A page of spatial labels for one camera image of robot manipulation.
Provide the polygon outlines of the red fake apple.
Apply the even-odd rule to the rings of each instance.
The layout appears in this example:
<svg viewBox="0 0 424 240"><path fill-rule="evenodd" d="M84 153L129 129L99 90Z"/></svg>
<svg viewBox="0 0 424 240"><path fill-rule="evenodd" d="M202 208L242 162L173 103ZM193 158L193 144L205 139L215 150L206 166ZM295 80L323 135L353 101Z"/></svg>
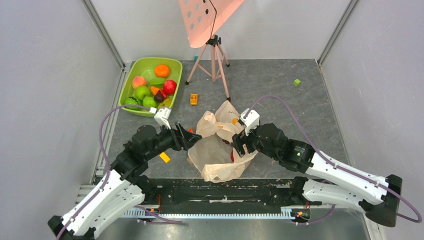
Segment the red fake apple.
<svg viewBox="0 0 424 240"><path fill-rule="evenodd" d="M177 90L177 83L168 79L163 83L163 90L168 96L174 95Z"/></svg>
<svg viewBox="0 0 424 240"><path fill-rule="evenodd" d="M230 152L230 160L231 160L232 163L234 163L234 161L235 161L235 159L234 159L234 151L233 150Z"/></svg>

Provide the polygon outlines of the translucent beige plastic bag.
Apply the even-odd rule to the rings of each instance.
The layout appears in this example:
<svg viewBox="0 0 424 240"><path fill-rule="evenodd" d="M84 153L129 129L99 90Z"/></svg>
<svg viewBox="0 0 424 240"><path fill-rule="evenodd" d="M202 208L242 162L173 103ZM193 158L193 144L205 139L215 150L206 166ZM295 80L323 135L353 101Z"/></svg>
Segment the translucent beige plastic bag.
<svg viewBox="0 0 424 240"><path fill-rule="evenodd" d="M188 150L187 160L199 170L206 182L222 183L239 178L258 151L240 157L231 145L232 136L242 132L241 124L233 124L240 114L227 100L216 112L206 111L197 122L195 133L202 137ZM234 163L230 153L233 151Z"/></svg>

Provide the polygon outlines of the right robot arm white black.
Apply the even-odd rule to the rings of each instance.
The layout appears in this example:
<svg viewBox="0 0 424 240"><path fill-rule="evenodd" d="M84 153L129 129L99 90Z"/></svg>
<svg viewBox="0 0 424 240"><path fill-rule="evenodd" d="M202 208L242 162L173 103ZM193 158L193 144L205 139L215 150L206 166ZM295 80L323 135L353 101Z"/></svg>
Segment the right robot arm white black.
<svg viewBox="0 0 424 240"><path fill-rule="evenodd" d="M371 221L395 227L402 190L402 178L391 174L378 176L358 170L316 151L303 141L287 138L273 123L259 125L249 133L242 130L232 136L232 146L239 156L259 152L275 160L285 169L315 176L331 185L306 177L296 177L289 189L295 204L330 203L355 209Z"/></svg>

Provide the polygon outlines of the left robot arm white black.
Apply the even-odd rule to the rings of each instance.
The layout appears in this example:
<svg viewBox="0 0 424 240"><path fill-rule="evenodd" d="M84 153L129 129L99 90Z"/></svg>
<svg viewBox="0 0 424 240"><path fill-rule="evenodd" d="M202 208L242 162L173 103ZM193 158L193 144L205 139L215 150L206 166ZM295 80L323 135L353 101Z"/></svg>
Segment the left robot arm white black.
<svg viewBox="0 0 424 240"><path fill-rule="evenodd" d="M48 227L58 240L95 240L127 210L156 200L156 186L144 175L149 160L168 149L187 151L201 139L178 122L159 132L151 125L139 127L90 193L65 215L52 216Z"/></svg>

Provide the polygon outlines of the yellow fake fruit slice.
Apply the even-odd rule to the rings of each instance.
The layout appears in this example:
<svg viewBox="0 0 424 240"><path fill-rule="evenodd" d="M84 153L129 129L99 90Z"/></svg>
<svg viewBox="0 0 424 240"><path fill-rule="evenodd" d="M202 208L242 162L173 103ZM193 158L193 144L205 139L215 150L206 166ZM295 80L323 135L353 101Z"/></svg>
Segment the yellow fake fruit slice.
<svg viewBox="0 0 424 240"><path fill-rule="evenodd" d="M158 104L157 109L160 109L160 108L170 108L172 101L173 101L172 98L166 98L163 102L161 102L161 103Z"/></svg>

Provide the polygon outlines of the green bumpy fake fruit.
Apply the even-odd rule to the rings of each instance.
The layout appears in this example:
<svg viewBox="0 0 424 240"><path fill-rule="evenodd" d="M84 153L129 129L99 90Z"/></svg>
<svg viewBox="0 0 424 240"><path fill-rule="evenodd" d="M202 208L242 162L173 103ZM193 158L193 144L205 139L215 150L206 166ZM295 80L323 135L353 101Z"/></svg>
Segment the green bumpy fake fruit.
<svg viewBox="0 0 424 240"><path fill-rule="evenodd" d="M142 100L142 105L146 108L156 108L158 103L153 96L145 96Z"/></svg>

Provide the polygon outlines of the orange red fake fruit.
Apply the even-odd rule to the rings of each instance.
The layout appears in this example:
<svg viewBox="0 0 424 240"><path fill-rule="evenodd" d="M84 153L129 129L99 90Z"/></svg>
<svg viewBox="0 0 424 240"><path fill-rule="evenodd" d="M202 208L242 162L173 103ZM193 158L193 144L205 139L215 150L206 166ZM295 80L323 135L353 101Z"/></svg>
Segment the orange red fake fruit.
<svg viewBox="0 0 424 240"><path fill-rule="evenodd" d="M165 91L162 88L152 85L150 87L150 91L153 96L155 96L158 92L160 92L165 99L168 97L168 95L165 93Z"/></svg>

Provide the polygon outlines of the green fake apple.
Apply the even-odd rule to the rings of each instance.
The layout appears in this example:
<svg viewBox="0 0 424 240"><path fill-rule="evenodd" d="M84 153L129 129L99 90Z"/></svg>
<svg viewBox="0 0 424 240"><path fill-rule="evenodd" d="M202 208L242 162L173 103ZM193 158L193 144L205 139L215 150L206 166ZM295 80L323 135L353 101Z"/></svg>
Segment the green fake apple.
<svg viewBox="0 0 424 240"><path fill-rule="evenodd" d="M152 93L148 86L141 85L135 89L134 95L139 99L143 100L145 97L151 97Z"/></svg>

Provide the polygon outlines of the peach fake fruit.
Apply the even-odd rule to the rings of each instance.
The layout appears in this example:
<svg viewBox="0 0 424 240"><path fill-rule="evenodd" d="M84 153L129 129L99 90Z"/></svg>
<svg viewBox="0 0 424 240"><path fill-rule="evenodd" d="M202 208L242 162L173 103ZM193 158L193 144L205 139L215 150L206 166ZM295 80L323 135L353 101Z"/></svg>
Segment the peach fake fruit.
<svg viewBox="0 0 424 240"><path fill-rule="evenodd" d="M136 90L137 88L141 87L141 86L148 86L148 81L143 77L143 76L136 76L134 77L134 79L132 80L132 87L134 90Z"/></svg>

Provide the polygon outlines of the yellow small block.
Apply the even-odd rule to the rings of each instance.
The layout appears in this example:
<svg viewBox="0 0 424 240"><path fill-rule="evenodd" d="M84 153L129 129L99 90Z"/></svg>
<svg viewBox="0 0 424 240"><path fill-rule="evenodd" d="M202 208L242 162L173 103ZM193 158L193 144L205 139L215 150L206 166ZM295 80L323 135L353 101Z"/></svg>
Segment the yellow small block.
<svg viewBox="0 0 424 240"><path fill-rule="evenodd" d="M165 152L160 153L159 157L166 164L168 164L171 161L171 158Z"/></svg>

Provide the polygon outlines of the orange yellow toy brick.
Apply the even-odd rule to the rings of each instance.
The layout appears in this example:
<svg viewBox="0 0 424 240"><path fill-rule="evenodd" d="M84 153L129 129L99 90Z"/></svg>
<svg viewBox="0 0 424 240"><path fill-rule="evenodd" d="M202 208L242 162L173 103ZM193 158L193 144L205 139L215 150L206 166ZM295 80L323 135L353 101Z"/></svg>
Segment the orange yellow toy brick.
<svg viewBox="0 0 424 240"><path fill-rule="evenodd" d="M196 106L196 105L198 104L198 94L196 94L196 93L192 93L192 94L190 95L190 104L191 104L192 106Z"/></svg>

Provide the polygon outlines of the small green cube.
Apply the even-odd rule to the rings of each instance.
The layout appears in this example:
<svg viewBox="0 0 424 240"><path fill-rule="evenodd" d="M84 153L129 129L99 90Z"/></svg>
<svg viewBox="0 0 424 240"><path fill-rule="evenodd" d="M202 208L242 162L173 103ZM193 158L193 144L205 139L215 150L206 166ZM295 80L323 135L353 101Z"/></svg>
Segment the small green cube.
<svg viewBox="0 0 424 240"><path fill-rule="evenodd" d="M294 86L299 86L301 84L301 81L299 80L299 79L295 79L294 81L293 81L293 85Z"/></svg>

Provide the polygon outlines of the pink tripod stand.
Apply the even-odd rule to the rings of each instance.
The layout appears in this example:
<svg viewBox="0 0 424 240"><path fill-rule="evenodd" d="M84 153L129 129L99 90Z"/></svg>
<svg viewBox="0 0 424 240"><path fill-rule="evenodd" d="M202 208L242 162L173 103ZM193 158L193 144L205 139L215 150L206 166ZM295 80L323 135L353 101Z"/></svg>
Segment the pink tripod stand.
<svg viewBox="0 0 424 240"><path fill-rule="evenodd" d="M212 37L209 38L209 40L203 45L201 52L198 58L196 59L194 66L188 76L188 79L185 81L185 84L189 85L196 69L201 69L204 73L206 73L209 77L211 77L211 80L213 82L217 81L218 79L222 80L226 100L230 102L231 96L229 93L227 80L226 80L224 67L223 67L223 64L229 67L230 62L227 59L221 44L222 44L222 40L221 40L221 37L219 37L218 35L214 34ZM205 53L208 47L210 48L210 71L206 70L200 64L200 60L202 59L203 54Z"/></svg>

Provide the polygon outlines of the green plastic tub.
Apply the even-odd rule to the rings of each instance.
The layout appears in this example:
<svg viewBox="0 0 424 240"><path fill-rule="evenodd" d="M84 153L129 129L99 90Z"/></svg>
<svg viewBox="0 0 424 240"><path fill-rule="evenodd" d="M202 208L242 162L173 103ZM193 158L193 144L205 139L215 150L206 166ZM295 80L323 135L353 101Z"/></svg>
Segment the green plastic tub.
<svg viewBox="0 0 424 240"><path fill-rule="evenodd" d="M169 74L165 78L176 82L176 90L170 96L171 102L169 108L172 109L178 95L180 81L182 79L183 65L179 60L166 58L166 57L144 57L135 61L126 77L123 87L120 92L118 105L123 105L125 100L135 95L136 90L133 88L133 80L136 77L143 77L147 83L157 77L155 68L159 65L166 65L169 67Z"/></svg>

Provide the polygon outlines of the pink perforated board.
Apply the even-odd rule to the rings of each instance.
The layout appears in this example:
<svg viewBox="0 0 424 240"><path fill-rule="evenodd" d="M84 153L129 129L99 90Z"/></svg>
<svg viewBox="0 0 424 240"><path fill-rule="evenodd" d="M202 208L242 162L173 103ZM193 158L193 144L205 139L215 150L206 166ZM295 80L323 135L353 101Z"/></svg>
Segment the pink perforated board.
<svg viewBox="0 0 424 240"><path fill-rule="evenodd" d="M191 48L202 47L244 0L179 0L179 7Z"/></svg>

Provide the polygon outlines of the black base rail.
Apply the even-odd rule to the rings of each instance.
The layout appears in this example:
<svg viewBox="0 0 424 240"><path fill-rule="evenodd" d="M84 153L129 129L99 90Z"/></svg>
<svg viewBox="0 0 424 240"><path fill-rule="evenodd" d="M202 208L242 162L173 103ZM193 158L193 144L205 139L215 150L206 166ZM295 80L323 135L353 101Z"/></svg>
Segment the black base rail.
<svg viewBox="0 0 424 240"><path fill-rule="evenodd" d="M319 206L292 189L295 179L233 179L213 183L200 178L154 178L144 206L163 214L277 214L282 207Z"/></svg>

